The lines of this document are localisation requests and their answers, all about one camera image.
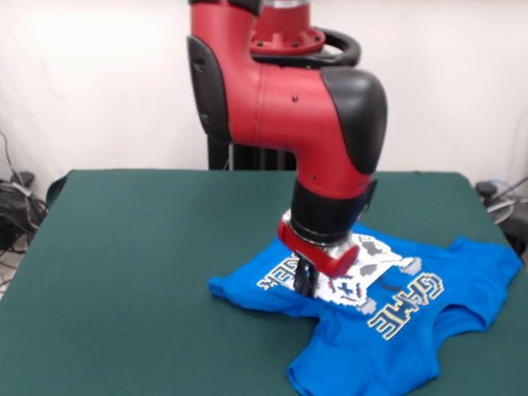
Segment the black handle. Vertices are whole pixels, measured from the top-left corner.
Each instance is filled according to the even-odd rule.
[[[325,45],[340,49],[340,54],[271,55],[252,54],[257,62],[292,68],[323,68],[328,66],[356,66],[361,57],[361,46],[349,35],[338,31],[319,29],[326,35]]]

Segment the cable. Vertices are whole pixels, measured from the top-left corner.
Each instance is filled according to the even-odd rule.
[[[13,280],[13,278],[3,281],[2,283],[0,283],[0,287],[9,285],[12,280]]]
[[[517,187],[523,185],[526,182],[528,182],[528,175],[526,175],[526,177],[523,177],[522,179],[520,179],[520,181],[515,183],[513,186],[511,186],[507,190],[505,190],[505,191],[501,192],[500,194],[497,194],[496,196],[494,196],[492,202],[497,201],[499,198],[502,198],[503,196],[505,196],[508,192],[514,191]]]
[[[491,180],[487,180],[486,182],[488,183],[492,183],[492,184],[496,184],[496,185],[499,185],[499,186],[503,186],[503,187],[506,187],[507,189],[511,189],[512,188],[512,185],[510,183],[508,183],[507,181],[504,181],[504,180],[500,180],[500,179],[491,179]],[[517,193],[515,191],[515,188],[511,190],[514,194],[514,196],[517,196]]]
[[[9,268],[11,270],[15,270],[15,271],[18,269],[18,267],[12,266],[11,264],[7,264],[6,262],[0,262],[0,266],[5,266],[5,267],[7,267],[7,268]]]
[[[13,224],[13,225],[16,226],[17,228],[19,228],[19,229],[20,229],[21,231],[23,231],[24,233],[27,233],[28,235],[33,234],[32,231],[30,231],[29,229],[27,229],[26,227],[24,227],[23,225],[21,225],[18,221],[16,221],[16,220],[15,220],[12,216],[10,216],[9,214],[6,214],[6,213],[0,213],[0,218],[8,220],[9,222],[11,222],[11,224]]]

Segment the blue t-shirt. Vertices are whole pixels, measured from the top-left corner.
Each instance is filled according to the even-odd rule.
[[[521,267],[503,245],[459,238],[445,250],[360,224],[353,230],[361,248],[355,265],[337,279],[319,274],[313,299],[293,291],[297,258],[278,239],[210,280],[214,295],[245,309],[320,319],[288,367],[303,395],[405,394],[438,376],[440,344],[487,330]]]

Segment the t-shirt sleeve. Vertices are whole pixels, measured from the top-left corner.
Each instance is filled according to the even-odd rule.
[[[295,390],[306,396],[389,396],[369,358],[315,334],[287,374]]]
[[[289,316],[316,317],[317,303],[295,293],[292,284],[296,259],[278,239],[246,265],[226,277],[213,277],[213,295],[245,308]]]

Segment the black cable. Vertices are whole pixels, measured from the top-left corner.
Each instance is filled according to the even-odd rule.
[[[12,266],[11,264],[7,264],[6,262],[0,262],[0,266],[5,266],[11,270],[17,270],[18,268],[15,266]]]
[[[0,283],[0,287],[5,286],[5,285],[9,285],[12,280],[13,280],[13,278],[5,280],[4,282]]]
[[[500,194],[496,195],[493,197],[491,203],[494,204],[497,200],[499,200],[500,198],[502,198],[503,196],[505,196],[506,194],[508,194],[509,192],[512,192],[514,191],[517,187],[523,185],[524,183],[528,182],[528,175],[526,175],[526,177],[520,179],[520,181],[518,181],[517,183],[515,183],[513,186],[511,186],[510,188],[508,188],[507,190],[501,192]]]
[[[31,235],[33,233],[35,233],[35,231],[30,231],[29,229],[27,229],[25,226],[21,225],[18,221],[16,221],[12,216],[10,216],[9,214],[5,214],[5,213],[0,213],[0,218],[2,219],[6,219],[7,221],[9,221],[12,225],[14,225],[15,227],[19,228],[21,231],[23,231],[24,233],[26,233],[27,235]]]

